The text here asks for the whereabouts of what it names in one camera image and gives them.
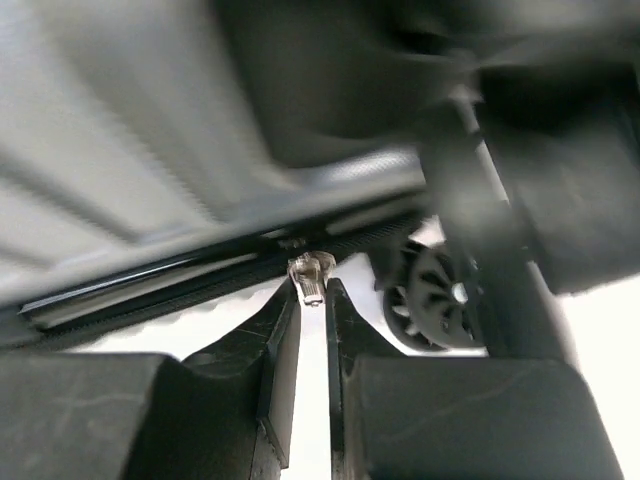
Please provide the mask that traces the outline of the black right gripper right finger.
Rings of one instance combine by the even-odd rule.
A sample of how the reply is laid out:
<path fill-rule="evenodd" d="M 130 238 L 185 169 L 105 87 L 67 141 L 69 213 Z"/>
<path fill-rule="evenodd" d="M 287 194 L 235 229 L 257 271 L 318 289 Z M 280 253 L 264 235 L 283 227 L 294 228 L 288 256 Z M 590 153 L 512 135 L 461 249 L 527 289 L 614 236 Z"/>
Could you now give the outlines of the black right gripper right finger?
<path fill-rule="evenodd" d="M 619 479 L 583 377 L 549 359 L 400 352 L 326 294 L 335 479 Z"/>

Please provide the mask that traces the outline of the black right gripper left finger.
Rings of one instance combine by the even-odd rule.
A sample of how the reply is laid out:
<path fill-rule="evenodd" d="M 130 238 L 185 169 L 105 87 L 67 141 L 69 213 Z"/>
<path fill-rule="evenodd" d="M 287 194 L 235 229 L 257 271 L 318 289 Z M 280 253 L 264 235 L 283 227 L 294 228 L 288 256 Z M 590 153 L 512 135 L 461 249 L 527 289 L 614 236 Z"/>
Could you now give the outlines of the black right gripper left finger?
<path fill-rule="evenodd" d="M 185 360 L 5 354 L 1 475 L 276 479 L 289 464 L 300 330 L 287 282 Z"/>

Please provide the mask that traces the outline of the grey suitcase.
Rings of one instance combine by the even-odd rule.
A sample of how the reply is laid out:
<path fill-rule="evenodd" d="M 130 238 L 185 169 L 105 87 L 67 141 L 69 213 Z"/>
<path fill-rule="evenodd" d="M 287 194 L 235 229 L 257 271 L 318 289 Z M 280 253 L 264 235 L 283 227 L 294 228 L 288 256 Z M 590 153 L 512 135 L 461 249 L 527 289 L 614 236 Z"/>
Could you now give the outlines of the grey suitcase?
<path fill-rule="evenodd" d="M 635 1 L 5 1 L 1 349 L 355 254 L 436 353 L 568 353 L 639 268 Z M 307 288 L 326 283 L 326 293 Z"/>

